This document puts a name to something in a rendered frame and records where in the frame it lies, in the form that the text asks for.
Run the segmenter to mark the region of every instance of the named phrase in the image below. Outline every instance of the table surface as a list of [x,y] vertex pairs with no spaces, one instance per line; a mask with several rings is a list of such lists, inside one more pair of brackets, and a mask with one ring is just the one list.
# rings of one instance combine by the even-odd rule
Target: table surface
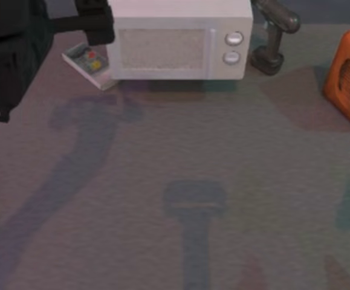
[[350,122],[320,93],[348,29],[286,36],[274,77],[108,92],[58,35],[0,124],[0,290],[350,290]]

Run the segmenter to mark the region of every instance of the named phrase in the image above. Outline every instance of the stand base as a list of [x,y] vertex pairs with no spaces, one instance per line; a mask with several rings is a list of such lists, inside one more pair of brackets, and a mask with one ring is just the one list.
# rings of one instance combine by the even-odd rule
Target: stand base
[[273,76],[280,71],[285,58],[284,55],[279,53],[275,60],[270,61],[266,57],[266,50],[267,47],[264,45],[255,49],[251,54],[250,63],[262,73],[268,76]]

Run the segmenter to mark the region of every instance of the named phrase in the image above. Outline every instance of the yellow button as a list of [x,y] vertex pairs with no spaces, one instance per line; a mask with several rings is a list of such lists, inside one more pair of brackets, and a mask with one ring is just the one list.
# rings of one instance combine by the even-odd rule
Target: yellow button
[[91,64],[92,69],[99,69],[100,67],[101,67],[101,63],[98,60],[96,60]]

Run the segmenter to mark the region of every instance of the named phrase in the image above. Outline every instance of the gray tabletop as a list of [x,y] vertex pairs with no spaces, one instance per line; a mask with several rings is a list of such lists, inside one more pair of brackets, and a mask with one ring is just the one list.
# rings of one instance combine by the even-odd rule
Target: gray tabletop
[[0,124],[0,290],[350,290],[350,122],[320,93],[348,29],[285,37],[275,77],[108,92],[58,35]]

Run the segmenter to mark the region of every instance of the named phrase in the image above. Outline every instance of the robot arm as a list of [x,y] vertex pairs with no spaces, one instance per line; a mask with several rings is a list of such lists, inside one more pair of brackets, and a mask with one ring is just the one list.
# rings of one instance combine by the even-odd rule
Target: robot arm
[[284,56],[279,52],[282,33],[293,34],[299,31],[300,17],[277,0],[251,0],[251,4],[266,20],[268,42],[252,52],[250,63],[264,74],[273,76],[280,71],[284,63]]
[[45,0],[0,0],[0,122],[20,104],[56,33],[83,30],[90,45],[115,40],[106,0],[75,0],[78,16],[50,19]]

